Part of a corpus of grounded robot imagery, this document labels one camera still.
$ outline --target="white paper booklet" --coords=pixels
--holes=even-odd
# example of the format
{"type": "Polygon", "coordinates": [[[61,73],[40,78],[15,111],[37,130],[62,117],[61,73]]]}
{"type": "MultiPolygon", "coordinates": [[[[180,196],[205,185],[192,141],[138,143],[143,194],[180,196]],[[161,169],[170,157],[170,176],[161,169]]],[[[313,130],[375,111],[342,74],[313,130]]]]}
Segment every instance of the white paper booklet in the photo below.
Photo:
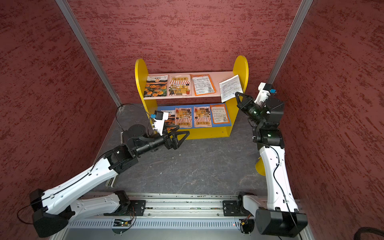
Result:
{"type": "Polygon", "coordinates": [[[212,83],[212,79],[209,76],[209,74],[203,74],[203,75],[192,75],[191,79],[193,81],[193,85],[195,87],[195,95],[204,95],[204,94],[210,94],[215,93],[215,87],[212,83]]]}
{"type": "Polygon", "coordinates": [[[228,101],[231,98],[235,97],[235,92],[243,93],[241,88],[239,75],[236,75],[224,82],[219,83],[220,93],[221,93],[221,102],[228,101]]]}

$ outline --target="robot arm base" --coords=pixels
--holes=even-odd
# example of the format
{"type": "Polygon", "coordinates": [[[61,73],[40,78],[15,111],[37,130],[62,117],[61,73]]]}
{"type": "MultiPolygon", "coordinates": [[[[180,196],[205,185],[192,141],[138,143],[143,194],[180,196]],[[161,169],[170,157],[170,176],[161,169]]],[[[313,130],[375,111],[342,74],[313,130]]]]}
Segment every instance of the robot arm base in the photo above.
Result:
{"type": "Polygon", "coordinates": [[[262,235],[295,237],[308,224],[306,214],[271,211],[262,208],[256,211],[255,218],[257,230],[262,235]]]}
{"type": "MultiPolygon", "coordinates": [[[[30,194],[30,197],[41,196],[44,191],[37,189],[30,194]]],[[[40,197],[31,199],[31,202],[38,201],[40,197]]],[[[33,226],[41,238],[49,237],[64,229],[68,223],[78,219],[95,216],[98,214],[121,216],[127,214],[131,209],[129,198],[124,191],[116,191],[107,197],[93,199],[78,199],[69,205],[64,211],[55,215],[49,214],[45,208],[33,208],[33,226]]]]}

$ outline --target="yellow stand base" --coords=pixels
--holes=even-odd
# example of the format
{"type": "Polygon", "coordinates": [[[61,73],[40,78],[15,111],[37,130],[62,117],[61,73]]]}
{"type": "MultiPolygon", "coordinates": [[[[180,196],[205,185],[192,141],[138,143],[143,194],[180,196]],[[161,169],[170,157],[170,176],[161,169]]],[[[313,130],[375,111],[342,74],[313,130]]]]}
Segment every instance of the yellow stand base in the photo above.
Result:
{"type": "MultiPolygon", "coordinates": [[[[243,88],[243,92],[247,89],[248,84],[248,62],[244,56],[238,56],[235,64],[233,65],[233,75],[239,75],[240,83],[243,88]]],[[[144,105],[145,110],[149,114],[154,114],[157,110],[156,99],[144,99],[144,89],[148,77],[148,69],[143,59],[137,59],[135,64],[135,77],[136,77],[136,86],[139,92],[141,101],[144,105]]],[[[207,127],[207,128],[195,128],[195,129],[180,129],[180,131],[188,130],[190,135],[187,139],[203,139],[203,138],[215,138],[215,137],[229,137],[235,123],[237,113],[239,111],[237,107],[237,102],[235,98],[232,98],[225,102],[227,105],[228,115],[231,119],[232,126],[229,127],[207,127]]]]}
{"type": "Polygon", "coordinates": [[[263,163],[263,159],[260,157],[259,161],[256,163],[256,171],[260,174],[265,176],[265,167],[263,163]]]}

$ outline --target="picture book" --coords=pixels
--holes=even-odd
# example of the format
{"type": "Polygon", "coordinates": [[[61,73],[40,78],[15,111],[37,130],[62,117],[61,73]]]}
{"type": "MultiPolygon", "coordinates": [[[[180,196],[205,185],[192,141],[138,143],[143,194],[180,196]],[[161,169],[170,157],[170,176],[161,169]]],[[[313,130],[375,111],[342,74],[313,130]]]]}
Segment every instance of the picture book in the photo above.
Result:
{"type": "Polygon", "coordinates": [[[215,93],[216,89],[209,74],[191,75],[195,88],[195,95],[215,93]]]}
{"type": "Polygon", "coordinates": [[[195,127],[212,127],[209,107],[194,107],[195,127]]]}
{"type": "Polygon", "coordinates": [[[214,124],[230,123],[225,104],[211,105],[211,110],[214,124]]]}
{"type": "Polygon", "coordinates": [[[175,108],[175,123],[180,128],[191,128],[192,108],[175,108]]]}
{"type": "Polygon", "coordinates": [[[171,75],[169,78],[169,96],[191,96],[190,75],[171,75]]]}
{"type": "Polygon", "coordinates": [[[168,75],[148,76],[145,84],[144,97],[167,96],[168,75]]]}
{"type": "Polygon", "coordinates": [[[243,93],[239,75],[236,75],[228,80],[219,83],[219,86],[222,103],[228,101],[231,98],[234,98],[236,92],[243,93]]]}
{"type": "MultiPolygon", "coordinates": [[[[175,125],[175,110],[161,110],[164,113],[169,113],[168,120],[165,120],[164,125],[175,125]]],[[[167,127],[167,131],[171,131],[175,127],[167,127]]]]}

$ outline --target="pink shelf board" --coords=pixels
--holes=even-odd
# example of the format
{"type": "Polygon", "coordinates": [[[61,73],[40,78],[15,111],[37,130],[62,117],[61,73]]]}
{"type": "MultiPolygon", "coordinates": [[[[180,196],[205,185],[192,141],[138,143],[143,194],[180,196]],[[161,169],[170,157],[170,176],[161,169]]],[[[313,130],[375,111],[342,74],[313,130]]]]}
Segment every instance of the pink shelf board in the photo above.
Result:
{"type": "Polygon", "coordinates": [[[200,95],[200,96],[195,96],[195,88],[193,86],[193,81],[191,80],[191,96],[166,96],[166,97],[146,97],[144,99],[172,99],[172,98],[210,98],[210,97],[220,97],[220,87],[219,83],[230,79],[231,77],[234,76],[232,71],[228,72],[202,72],[202,73],[151,73],[149,76],[160,76],[160,75],[188,75],[188,74],[193,74],[193,75],[202,75],[202,74],[209,74],[212,82],[214,83],[216,92],[211,93],[211,94],[206,94],[206,95],[200,95]]]}

